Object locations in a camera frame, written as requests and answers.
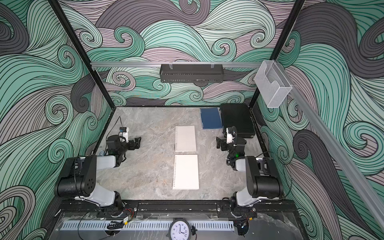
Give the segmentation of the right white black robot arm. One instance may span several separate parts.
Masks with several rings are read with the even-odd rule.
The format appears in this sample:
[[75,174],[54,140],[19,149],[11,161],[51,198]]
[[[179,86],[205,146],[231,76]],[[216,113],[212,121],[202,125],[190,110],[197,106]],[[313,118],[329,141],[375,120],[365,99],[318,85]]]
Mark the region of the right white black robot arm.
[[281,201],[284,199],[284,187],[278,173],[275,161],[264,157],[245,155],[247,141],[225,140],[216,138],[217,149],[227,152],[226,164],[234,171],[246,174],[246,186],[243,190],[234,192],[229,202],[231,212],[242,212],[242,208],[252,208],[262,201]]

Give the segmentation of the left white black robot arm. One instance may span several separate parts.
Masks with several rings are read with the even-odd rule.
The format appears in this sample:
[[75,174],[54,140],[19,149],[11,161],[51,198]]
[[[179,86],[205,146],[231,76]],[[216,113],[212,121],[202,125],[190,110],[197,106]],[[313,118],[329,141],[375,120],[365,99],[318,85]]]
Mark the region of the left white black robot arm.
[[126,152],[139,149],[141,141],[141,137],[128,140],[124,135],[112,135],[106,140],[105,155],[66,159],[55,183],[55,196],[92,203],[111,217],[120,217],[125,208],[121,195],[97,183],[97,171],[119,167],[127,159]]

